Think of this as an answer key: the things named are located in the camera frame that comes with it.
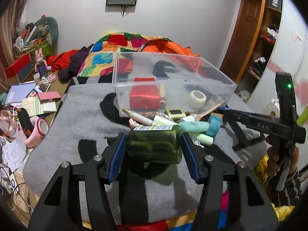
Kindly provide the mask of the person right hand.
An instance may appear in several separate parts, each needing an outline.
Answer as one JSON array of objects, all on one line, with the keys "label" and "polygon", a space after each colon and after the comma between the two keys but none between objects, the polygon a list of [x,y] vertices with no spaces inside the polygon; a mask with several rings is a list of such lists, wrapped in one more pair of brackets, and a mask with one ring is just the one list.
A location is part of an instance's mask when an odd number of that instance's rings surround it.
[{"label": "person right hand", "polygon": [[[266,137],[266,142],[271,145],[271,147],[267,150],[268,161],[267,161],[267,174],[269,176],[275,176],[278,167],[279,160],[279,139],[271,136]],[[289,175],[293,174],[297,170],[297,164],[299,161],[300,151],[298,147],[295,147],[294,153],[292,155],[292,161],[289,169]]]}]

